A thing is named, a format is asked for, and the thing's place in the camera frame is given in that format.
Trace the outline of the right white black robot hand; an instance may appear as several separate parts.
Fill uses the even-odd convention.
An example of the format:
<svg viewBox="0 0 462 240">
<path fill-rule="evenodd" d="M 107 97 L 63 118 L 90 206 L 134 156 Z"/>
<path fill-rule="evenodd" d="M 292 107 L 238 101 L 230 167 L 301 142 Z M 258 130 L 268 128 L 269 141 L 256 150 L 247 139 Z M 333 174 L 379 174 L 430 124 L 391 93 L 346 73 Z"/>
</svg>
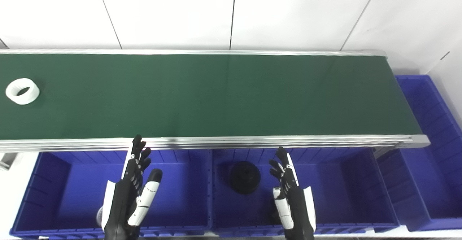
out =
<svg viewBox="0 0 462 240">
<path fill-rule="evenodd" d="M 276 150 L 279 161 L 269 160 L 270 174 L 279 181 L 273 188 L 273 197 L 279 220 L 287 240 L 313 240 L 315 232 L 315 212 L 312 190 L 299 185 L 295 166 L 290 153 L 279 146 Z"/>
</svg>

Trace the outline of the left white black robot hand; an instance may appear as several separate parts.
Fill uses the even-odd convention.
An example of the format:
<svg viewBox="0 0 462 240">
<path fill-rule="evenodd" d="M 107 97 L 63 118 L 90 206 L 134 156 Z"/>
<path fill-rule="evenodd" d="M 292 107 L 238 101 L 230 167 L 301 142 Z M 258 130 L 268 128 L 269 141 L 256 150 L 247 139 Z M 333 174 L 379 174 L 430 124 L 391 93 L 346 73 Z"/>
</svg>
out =
<svg viewBox="0 0 462 240">
<path fill-rule="evenodd" d="M 141 135 L 128 148 L 118 182 L 108 181 L 101 207 L 101 227 L 105 240 L 137 240 L 140 225 L 157 194 L 163 171 L 154 168 L 146 182 L 143 174 L 151 164 L 151 149 Z"/>
</svg>

